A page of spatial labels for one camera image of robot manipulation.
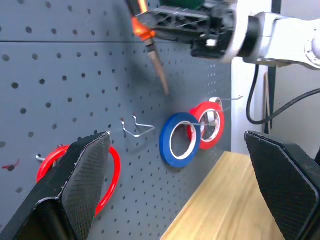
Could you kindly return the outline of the dark green object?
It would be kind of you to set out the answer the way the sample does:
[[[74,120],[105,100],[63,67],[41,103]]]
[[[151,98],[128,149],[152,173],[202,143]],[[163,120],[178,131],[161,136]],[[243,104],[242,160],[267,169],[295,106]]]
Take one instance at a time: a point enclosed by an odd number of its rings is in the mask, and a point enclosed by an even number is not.
[[[198,10],[200,9],[205,0],[159,0],[161,6],[168,6],[168,7],[177,7],[183,9],[191,9],[191,10]]]

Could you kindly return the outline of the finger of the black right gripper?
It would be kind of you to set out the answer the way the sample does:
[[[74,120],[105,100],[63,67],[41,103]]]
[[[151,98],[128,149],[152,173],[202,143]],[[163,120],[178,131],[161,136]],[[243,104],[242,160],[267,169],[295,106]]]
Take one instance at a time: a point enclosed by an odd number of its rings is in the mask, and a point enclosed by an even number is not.
[[[203,11],[161,6],[137,16],[141,24],[155,31],[204,32],[211,18]]]
[[[153,31],[158,39],[181,44],[191,44],[200,37],[200,32],[198,30],[160,28],[153,29]]]

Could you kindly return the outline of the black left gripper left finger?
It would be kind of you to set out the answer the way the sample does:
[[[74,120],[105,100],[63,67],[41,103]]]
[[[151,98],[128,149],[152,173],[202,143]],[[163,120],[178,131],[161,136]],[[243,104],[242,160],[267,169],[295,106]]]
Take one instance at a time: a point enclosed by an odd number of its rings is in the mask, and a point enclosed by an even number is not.
[[[111,138],[101,132],[70,145],[32,189],[0,240],[87,240],[104,185]]]

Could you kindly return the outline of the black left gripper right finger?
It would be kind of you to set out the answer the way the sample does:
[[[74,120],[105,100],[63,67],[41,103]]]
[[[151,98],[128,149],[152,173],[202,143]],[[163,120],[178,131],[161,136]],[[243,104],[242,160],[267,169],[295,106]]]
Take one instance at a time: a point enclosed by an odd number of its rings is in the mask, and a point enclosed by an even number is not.
[[[285,240],[320,240],[320,163],[297,144],[246,131],[262,196]]]

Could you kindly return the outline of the red tape roll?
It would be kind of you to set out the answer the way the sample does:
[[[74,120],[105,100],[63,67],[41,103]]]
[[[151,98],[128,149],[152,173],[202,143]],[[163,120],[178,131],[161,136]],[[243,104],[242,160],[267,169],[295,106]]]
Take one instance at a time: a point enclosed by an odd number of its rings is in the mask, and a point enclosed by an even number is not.
[[[200,144],[201,150],[213,148],[221,139],[225,128],[224,112],[207,111],[208,109],[223,109],[222,104],[217,101],[205,101],[197,107],[192,108],[189,113],[192,114],[199,122],[200,127]]]

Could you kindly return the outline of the blue tape roll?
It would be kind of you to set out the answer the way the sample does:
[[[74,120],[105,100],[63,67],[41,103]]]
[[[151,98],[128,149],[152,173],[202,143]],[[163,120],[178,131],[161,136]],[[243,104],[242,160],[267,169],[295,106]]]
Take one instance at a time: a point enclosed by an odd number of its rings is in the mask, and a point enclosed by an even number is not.
[[[180,156],[172,149],[173,133],[180,125],[191,128],[191,141],[188,150]],[[164,124],[159,136],[159,151],[162,159],[171,167],[183,168],[197,155],[201,143],[201,127],[199,121],[190,113],[179,112],[172,115]]]

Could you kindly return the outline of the orange and black screwdriver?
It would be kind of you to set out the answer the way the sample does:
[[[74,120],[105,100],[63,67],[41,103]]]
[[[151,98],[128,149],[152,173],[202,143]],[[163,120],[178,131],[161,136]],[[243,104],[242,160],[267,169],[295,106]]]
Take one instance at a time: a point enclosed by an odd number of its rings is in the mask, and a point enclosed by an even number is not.
[[[146,0],[125,0],[125,2],[131,15],[133,33],[144,42],[148,58],[151,60],[157,76],[161,81],[164,93],[168,95],[168,82],[154,41],[156,33],[148,27],[144,26],[138,20],[138,15],[144,14],[148,11],[147,2]]]

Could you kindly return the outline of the metal double pegboard hook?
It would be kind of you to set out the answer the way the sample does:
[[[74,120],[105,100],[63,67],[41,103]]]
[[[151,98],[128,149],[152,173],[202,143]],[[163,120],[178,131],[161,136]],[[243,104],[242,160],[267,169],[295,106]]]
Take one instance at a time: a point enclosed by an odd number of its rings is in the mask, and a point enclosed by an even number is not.
[[[154,125],[139,123],[137,115],[135,113],[132,114],[132,118],[134,119],[135,125],[134,131],[127,130],[125,119],[123,117],[120,118],[120,122],[122,124],[122,129],[125,137],[131,136],[133,138],[140,138],[156,129]]]

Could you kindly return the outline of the red zip tie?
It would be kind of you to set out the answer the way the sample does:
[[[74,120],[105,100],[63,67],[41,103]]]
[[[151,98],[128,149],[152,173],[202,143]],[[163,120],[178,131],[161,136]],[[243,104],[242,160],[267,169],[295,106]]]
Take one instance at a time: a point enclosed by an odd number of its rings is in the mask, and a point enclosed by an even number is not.
[[[20,160],[18,159],[15,164],[10,164],[10,165],[4,165],[1,168],[4,170],[8,170],[9,172],[12,172],[20,163]]]

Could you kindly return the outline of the black vertical post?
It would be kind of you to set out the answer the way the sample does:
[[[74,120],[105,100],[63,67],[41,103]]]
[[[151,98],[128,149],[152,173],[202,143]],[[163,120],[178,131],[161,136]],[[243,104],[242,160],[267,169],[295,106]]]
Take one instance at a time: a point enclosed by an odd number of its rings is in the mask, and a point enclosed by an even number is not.
[[[275,14],[280,14],[282,8],[282,0],[272,0],[271,12]],[[275,100],[275,87],[276,87],[276,68],[268,68],[268,93],[269,93],[269,103],[268,109],[266,110],[267,115],[274,113],[274,100]]]

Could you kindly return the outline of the grey pegboard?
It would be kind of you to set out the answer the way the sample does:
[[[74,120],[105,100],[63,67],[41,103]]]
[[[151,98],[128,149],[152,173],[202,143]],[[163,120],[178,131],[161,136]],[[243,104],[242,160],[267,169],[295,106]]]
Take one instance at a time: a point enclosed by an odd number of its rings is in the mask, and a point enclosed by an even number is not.
[[[110,132],[119,183],[93,221],[90,240],[159,240],[221,155],[231,148],[231,111],[212,149],[174,169],[159,136],[173,114],[231,96],[231,66],[191,56],[188,45],[156,43],[165,95],[124,0],[0,0],[0,232],[59,145]],[[155,130],[134,138],[132,114]],[[13,171],[2,169],[19,161]]]

